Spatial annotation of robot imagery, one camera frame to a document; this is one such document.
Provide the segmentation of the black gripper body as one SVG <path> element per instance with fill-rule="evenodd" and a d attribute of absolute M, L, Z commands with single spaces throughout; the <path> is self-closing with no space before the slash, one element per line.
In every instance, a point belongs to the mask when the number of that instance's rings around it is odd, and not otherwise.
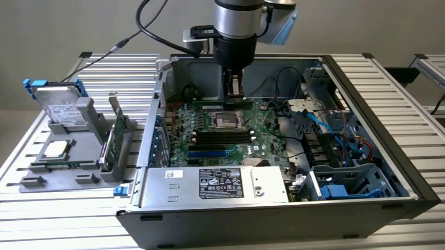
<path fill-rule="evenodd" d="M 255 35 L 246 39 L 215 38 L 213 55 L 217 63 L 230 70 L 243 70 L 253 63 L 257 41 Z"/>

